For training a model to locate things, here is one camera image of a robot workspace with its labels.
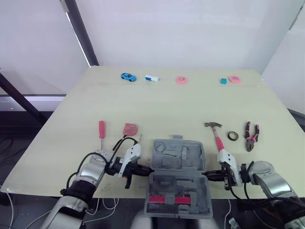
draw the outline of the red screwdriver handle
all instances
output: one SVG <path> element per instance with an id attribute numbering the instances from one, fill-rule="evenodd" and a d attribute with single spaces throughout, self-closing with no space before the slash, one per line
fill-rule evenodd
<path id="1" fill-rule="evenodd" d="M 105 122 L 99 121 L 100 138 L 105 138 Z"/>

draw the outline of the pliers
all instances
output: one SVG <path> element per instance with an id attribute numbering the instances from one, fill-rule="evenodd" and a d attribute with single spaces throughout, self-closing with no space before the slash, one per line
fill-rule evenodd
<path id="1" fill-rule="evenodd" d="M 247 122 L 246 130 L 245 130 L 245 139 L 246 142 L 246 149 L 248 152 L 250 152 L 254 147 L 254 142 L 258 141 L 258 135 L 259 135 L 259 126 L 255 125 L 255 135 L 253 137 L 250 136 L 249 128 L 250 128 L 251 122 Z"/>

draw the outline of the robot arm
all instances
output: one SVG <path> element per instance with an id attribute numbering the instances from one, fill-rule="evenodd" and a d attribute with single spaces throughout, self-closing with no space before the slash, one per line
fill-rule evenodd
<path id="1" fill-rule="evenodd" d="M 133 174 L 148 176 L 152 172 L 149 167 L 136 163 L 140 155 L 141 146 L 136 143 L 126 151 L 124 158 L 116 157 L 109 164 L 112 154 L 106 150 L 96 150 L 89 162 L 76 174 L 71 186 L 61 191 L 63 197 L 57 201 L 41 229 L 81 228 L 88 205 L 105 173 L 109 175 L 118 173 L 119 177 L 126 177 L 125 188 L 129 188 Z"/>
<path id="2" fill-rule="evenodd" d="M 265 161 L 238 166 L 235 157 L 225 149 L 219 151 L 218 163 L 222 170 L 209 171 L 206 174 L 210 181 L 224 181 L 224 188 L 241 186 L 251 182 L 259 185 L 268 198 L 274 198 L 271 205 L 285 224 L 285 229 L 305 229 L 305 208 L 294 203 L 302 203 L 290 185 L 275 172 L 274 167 Z"/>

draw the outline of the white wall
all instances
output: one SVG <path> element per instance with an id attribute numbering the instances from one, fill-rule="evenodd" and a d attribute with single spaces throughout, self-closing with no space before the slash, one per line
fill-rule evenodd
<path id="1" fill-rule="evenodd" d="M 305 114 L 305 9 L 276 50 L 263 77 L 286 107 Z"/>
<path id="2" fill-rule="evenodd" d="M 77 0 L 100 65 L 263 72 L 304 0 Z"/>
<path id="3" fill-rule="evenodd" d="M 0 1 L 0 71 L 21 93 L 65 94 L 87 67 L 59 0 Z"/>

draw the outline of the tape roll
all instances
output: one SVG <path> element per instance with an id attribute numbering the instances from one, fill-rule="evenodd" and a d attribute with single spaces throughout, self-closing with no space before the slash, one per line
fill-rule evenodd
<path id="1" fill-rule="evenodd" d="M 230 131 L 228 133 L 228 138 L 231 140 L 231 141 L 236 141 L 238 139 L 238 133 L 236 133 L 235 131 Z"/>

